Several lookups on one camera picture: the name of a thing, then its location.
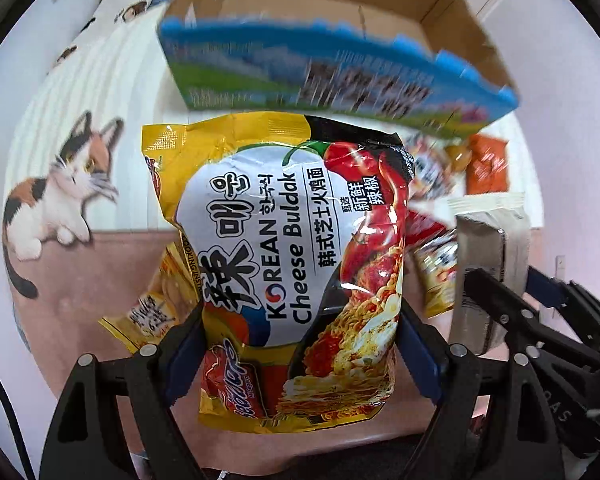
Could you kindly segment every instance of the korean cheese buldak noodle package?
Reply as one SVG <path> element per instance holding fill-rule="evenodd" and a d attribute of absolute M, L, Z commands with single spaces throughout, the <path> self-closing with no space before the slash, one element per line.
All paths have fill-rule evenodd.
<path fill-rule="evenodd" d="M 281 433 L 374 416 L 394 388 L 413 178 L 399 138 L 251 112 L 145 126 L 142 152 L 200 265 L 202 422 Z"/>

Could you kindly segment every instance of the cardboard box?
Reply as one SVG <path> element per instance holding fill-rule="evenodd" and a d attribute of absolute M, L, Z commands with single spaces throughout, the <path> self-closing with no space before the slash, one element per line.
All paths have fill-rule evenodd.
<path fill-rule="evenodd" d="M 173 0 L 158 36 L 192 110 L 330 108 L 467 136 L 518 106 L 463 0 Z"/>
<path fill-rule="evenodd" d="M 456 215 L 458 266 L 449 343 L 482 355 L 504 341 L 506 330 L 464 294 L 464 274 L 486 270 L 522 296 L 529 266 L 531 226 L 524 209 L 494 209 Z"/>

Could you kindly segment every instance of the blue box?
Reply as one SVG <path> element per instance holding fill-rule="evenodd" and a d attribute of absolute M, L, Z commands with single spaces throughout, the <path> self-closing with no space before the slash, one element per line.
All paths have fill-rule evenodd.
<path fill-rule="evenodd" d="M 191 110 L 330 110 L 465 137 L 518 106 L 463 0 L 173 0 L 158 37 Z"/>

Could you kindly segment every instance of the yellow snack package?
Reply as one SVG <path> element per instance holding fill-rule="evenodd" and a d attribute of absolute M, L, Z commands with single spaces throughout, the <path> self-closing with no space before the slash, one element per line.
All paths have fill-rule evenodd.
<path fill-rule="evenodd" d="M 458 258 L 456 231 L 449 231 L 413 251 L 426 290 L 425 315 L 442 314 L 454 306 Z"/>
<path fill-rule="evenodd" d="M 181 237 L 185 264 L 175 243 L 162 254 L 160 266 L 138 302 L 125 316 L 103 317 L 100 324 L 133 353 L 142 346 L 158 344 L 174 326 L 184 322 L 200 300 L 200 272 L 189 243 Z"/>
<path fill-rule="evenodd" d="M 284 433 L 374 416 L 394 389 L 413 178 L 400 139 L 250 112 L 145 126 L 142 153 L 200 264 L 200 421 Z"/>

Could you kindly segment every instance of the white wall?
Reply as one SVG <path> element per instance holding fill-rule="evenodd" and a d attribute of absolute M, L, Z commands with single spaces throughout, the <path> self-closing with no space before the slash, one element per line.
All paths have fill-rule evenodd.
<path fill-rule="evenodd" d="M 4 168 L 16 122 L 53 62 L 87 22 L 97 3 L 98 0 L 36 0 L 0 46 L 0 220 Z M 16 331 L 1 246 L 0 379 L 14 405 L 37 473 L 56 399 Z M 22 472 L 1 405 L 0 446 Z"/>
<path fill-rule="evenodd" d="M 522 94 L 544 199 L 544 270 L 600 297 L 600 39 L 568 0 L 500 0 L 484 18 Z"/>

